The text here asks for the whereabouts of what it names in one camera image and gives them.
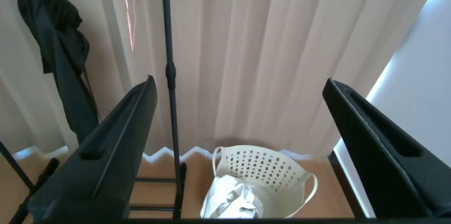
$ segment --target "beige curtain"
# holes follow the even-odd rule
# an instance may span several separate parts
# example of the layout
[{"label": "beige curtain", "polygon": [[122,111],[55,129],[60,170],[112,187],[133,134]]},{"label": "beige curtain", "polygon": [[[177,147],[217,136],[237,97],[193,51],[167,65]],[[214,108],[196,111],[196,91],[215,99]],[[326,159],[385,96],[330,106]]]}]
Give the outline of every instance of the beige curtain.
[{"label": "beige curtain", "polygon": [[[4,60],[12,63],[11,54],[17,51],[25,60],[34,59],[33,72],[26,73],[52,89],[52,82],[40,75],[37,46],[11,1],[1,1],[8,15],[0,20],[10,28],[20,26],[14,37],[20,37],[16,42],[27,44],[28,50],[2,40],[2,48],[9,47],[9,53],[1,55],[3,88],[15,77]],[[171,148],[161,0],[135,0],[135,52],[130,48],[125,0],[69,1],[78,8],[84,20],[80,30],[91,44],[86,68],[101,117],[133,85],[153,75],[159,103],[146,152]],[[367,94],[425,1],[171,0],[181,154],[194,146],[212,150],[217,145],[256,144],[327,155],[339,137],[321,96],[326,79],[333,77]],[[130,15],[133,21],[132,8]],[[37,114],[26,118],[20,109],[34,104],[25,93],[18,93],[22,101],[12,95],[24,88],[20,84],[10,82],[9,94],[2,95],[16,105],[20,118],[15,119],[23,120],[21,134],[11,133],[27,139],[21,147],[52,146],[48,150],[68,142],[73,146],[75,138],[58,119],[63,113],[55,92],[39,92],[51,97],[39,98],[50,108],[34,108]],[[32,122],[42,109],[54,118],[46,132],[58,133],[39,141]]]}]

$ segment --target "brown floor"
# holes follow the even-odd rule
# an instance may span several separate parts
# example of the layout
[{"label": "brown floor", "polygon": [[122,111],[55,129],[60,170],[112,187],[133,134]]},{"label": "brown floor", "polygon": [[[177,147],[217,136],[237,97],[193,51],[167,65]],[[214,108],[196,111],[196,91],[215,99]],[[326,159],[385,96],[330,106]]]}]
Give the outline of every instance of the brown floor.
[{"label": "brown floor", "polygon": [[[353,214],[332,167],[324,160],[300,161],[301,166],[316,174],[319,188],[313,199],[299,211],[295,218],[353,218]],[[36,181],[44,170],[47,160],[33,154],[19,162],[30,179]],[[186,160],[187,178],[182,206],[182,218],[199,218],[204,197],[213,180],[211,160],[201,154],[193,154]],[[7,223],[17,206],[27,196],[27,188],[3,158],[0,158],[0,223]],[[173,158],[162,156],[158,161],[141,162],[138,177],[173,178]],[[311,181],[307,182],[307,192],[311,189]],[[175,199],[175,185],[164,183],[137,182],[130,200],[130,205],[172,206]],[[172,213],[132,211],[131,218],[171,218]],[[31,223],[28,216],[25,223]]]}]

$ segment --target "white cloth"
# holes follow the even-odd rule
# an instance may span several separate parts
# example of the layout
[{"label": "white cloth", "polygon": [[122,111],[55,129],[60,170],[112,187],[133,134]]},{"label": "white cloth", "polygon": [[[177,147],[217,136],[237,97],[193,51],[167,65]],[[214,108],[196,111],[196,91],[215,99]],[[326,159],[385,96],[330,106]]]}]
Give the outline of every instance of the white cloth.
[{"label": "white cloth", "polygon": [[251,188],[231,175],[216,177],[200,211],[201,218],[261,218],[263,204]]}]

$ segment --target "black garment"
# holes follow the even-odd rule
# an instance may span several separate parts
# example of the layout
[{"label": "black garment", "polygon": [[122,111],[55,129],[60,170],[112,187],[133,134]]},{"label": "black garment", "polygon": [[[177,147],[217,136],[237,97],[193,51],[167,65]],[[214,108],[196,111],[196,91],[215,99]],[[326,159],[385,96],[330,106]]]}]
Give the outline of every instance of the black garment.
[{"label": "black garment", "polygon": [[20,14],[35,37],[44,73],[53,73],[69,126],[81,143],[99,124],[93,98],[80,75],[89,44],[77,31],[82,19],[67,0],[18,0]]}]

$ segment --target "laundry basket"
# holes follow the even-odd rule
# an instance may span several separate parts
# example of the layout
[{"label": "laundry basket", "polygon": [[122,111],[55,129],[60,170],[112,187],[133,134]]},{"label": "laundry basket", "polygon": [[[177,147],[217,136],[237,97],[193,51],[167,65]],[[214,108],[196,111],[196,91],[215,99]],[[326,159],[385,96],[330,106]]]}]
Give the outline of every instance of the laundry basket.
[{"label": "laundry basket", "polygon": [[[216,155],[221,160],[216,167]],[[315,194],[318,179],[291,158],[276,151],[255,146],[217,147],[212,156],[215,176],[232,175],[251,187],[263,203],[263,218],[291,218]],[[304,199],[304,185],[310,178],[314,187]]]}]

